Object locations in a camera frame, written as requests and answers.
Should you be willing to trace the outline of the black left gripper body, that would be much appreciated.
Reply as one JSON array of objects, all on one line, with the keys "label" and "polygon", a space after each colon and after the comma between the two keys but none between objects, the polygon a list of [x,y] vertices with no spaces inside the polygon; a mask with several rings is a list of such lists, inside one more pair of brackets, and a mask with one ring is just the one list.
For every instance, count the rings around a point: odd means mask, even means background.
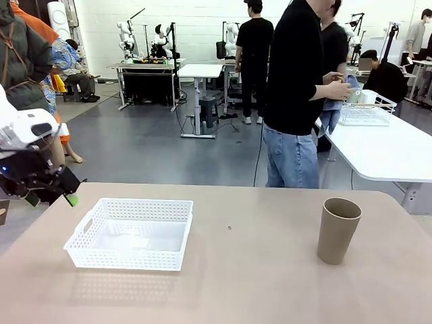
[{"label": "black left gripper body", "polygon": [[54,188],[56,181],[51,174],[50,151],[20,151],[1,160],[1,187],[17,186],[22,182],[42,184],[45,188]]}]

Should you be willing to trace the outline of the person's left hand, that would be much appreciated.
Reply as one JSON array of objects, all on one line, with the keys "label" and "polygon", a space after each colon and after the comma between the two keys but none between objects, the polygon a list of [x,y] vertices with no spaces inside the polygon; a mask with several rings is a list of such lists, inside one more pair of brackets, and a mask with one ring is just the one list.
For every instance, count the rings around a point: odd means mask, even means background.
[{"label": "person's left hand", "polygon": [[323,84],[328,85],[334,81],[344,81],[345,76],[339,72],[329,72],[323,76]]}]

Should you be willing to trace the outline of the person's right hand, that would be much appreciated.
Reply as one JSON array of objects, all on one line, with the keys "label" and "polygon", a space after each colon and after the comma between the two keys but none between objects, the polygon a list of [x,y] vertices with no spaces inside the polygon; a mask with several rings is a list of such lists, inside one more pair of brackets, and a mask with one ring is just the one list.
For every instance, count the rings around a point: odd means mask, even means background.
[{"label": "person's right hand", "polygon": [[337,101],[346,101],[355,91],[349,83],[340,80],[333,81],[331,84],[331,98]]}]

